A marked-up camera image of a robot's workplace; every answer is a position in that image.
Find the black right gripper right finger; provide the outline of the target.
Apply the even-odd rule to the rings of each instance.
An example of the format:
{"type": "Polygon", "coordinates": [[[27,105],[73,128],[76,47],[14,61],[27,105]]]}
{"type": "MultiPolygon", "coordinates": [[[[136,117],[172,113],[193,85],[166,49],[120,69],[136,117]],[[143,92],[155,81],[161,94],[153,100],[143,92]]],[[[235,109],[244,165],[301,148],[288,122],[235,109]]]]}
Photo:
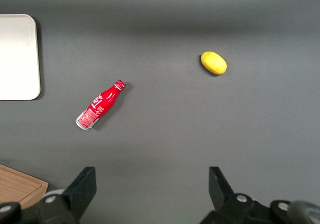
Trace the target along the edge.
{"type": "Polygon", "coordinates": [[[214,210],[202,224],[271,224],[269,208],[248,195],[235,193],[219,167],[210,167],[208,191],[214,210]]]}

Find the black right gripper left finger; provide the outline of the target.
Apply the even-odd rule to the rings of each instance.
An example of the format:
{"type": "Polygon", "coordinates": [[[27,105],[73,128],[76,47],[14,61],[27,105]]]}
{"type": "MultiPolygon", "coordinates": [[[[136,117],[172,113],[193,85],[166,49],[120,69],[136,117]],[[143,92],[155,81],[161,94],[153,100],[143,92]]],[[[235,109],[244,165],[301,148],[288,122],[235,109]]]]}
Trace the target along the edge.
{"type": "Polygon", "coordinates": [[[37,204],[40,224],[78,224],[97,191],[96,170],[85,167],[64,190],[46,194],[37,204]]]}

